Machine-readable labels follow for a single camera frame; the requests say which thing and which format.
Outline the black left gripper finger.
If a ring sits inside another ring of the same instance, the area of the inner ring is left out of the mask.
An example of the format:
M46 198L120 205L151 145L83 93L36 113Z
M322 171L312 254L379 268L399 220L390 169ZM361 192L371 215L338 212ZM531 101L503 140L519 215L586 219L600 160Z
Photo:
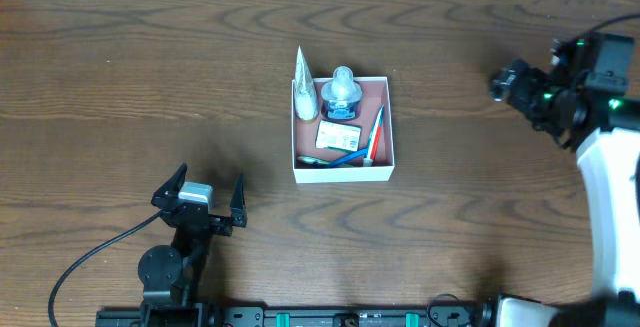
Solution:
M175 207L179 204L179 192L185 183L187 164L182 163L176 172L165 181L152 195L151 204L155 207Z
M244 197L244 175L240 174L235 185L230 202L232 225L245 228L248 222L246 203Z

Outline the green white toothbrush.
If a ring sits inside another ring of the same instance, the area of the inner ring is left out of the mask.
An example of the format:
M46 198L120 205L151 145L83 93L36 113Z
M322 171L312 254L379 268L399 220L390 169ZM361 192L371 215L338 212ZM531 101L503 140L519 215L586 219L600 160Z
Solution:
M300 162L300 163L306 164L306 165L310 165L310 166L312 166L313 162L319 162L319 163L323 163L323 164L331 162L331 161L328 161L328 160L320 159L320 158L317 158L317 157L311 157L311 156L299 156L297 158L297 161ZM337 167L350 167L350 162L351 161L347 162L346 164L339 165Z

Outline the green white soap packet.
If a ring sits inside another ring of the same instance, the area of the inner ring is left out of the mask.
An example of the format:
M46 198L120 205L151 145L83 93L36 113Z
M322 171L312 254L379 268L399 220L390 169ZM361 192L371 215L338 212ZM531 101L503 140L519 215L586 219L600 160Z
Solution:
M356 152L359 148L360 136L360 127L321 120L318 125L315 147Z

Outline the white cream tube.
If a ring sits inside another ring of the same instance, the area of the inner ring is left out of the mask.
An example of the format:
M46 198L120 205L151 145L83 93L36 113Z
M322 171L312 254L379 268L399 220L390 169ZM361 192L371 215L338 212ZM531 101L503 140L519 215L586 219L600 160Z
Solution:
M318 115L318 98L310 69L301 47L298 47L294 73L293 99L297 116L312 121Z

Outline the blue disposable razor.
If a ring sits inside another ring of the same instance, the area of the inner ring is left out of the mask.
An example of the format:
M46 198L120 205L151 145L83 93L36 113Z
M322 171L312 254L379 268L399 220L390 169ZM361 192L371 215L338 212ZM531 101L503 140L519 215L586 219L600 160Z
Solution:
M333 168L333 167L337 167L337 166L342 165L342 164L346 164L347 162L349 162L351 160L354 160L356 158L366 156L367 153L368 153L368 149L364 148L364 149L360 149L358 151L352 152L350 154L347 154L347 155L345 155L343 157L340 157L340 158L338 158L336 160L333 160L331 162L328 162L328 163L324 163L323 164L323 163L319 163L319 162L313 162L312 166L319 167L319 168Z

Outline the red green toothpaste tube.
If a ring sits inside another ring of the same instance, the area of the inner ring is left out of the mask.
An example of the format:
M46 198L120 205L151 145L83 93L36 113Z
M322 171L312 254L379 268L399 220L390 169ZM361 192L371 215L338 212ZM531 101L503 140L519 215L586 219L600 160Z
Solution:
M381 132L382 132L383 122L384 122L384 106L381 105L370 132L367 152L363 158L364 167L371 167L374 163L375 156L378 150Z

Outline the dark blue clear bottle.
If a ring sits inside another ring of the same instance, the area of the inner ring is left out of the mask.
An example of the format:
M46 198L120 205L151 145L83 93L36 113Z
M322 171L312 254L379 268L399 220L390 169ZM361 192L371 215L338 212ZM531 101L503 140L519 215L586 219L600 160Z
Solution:
M322 86L322 113L330 120L353 120L358 117L362 98L362 88L354 80L353 71L340 66L334 70L333 78Z

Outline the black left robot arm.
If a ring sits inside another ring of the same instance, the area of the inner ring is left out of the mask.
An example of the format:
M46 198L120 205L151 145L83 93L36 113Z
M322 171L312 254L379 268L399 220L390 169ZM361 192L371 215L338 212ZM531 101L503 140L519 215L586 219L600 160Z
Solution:
M216 308L197 300L210 244L214 236L229 237L248 222L243 176L235 184L230 214L220 216L212 213L213 187L188 182L186 173L183 164L152 195L151 204L174 237L168 245L150 248L138 263L142 326L215 325Z

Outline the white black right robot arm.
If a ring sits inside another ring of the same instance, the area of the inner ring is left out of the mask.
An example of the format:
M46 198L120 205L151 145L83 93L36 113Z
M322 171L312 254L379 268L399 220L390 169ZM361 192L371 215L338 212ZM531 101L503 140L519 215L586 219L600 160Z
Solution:
M516 59L490 83L494 100L519 111L576 156L589 207L591 298L550 305L500 296L479 326L636 326L639 323L639 102L629 99L631 37L587 32L552 50L544 72Z

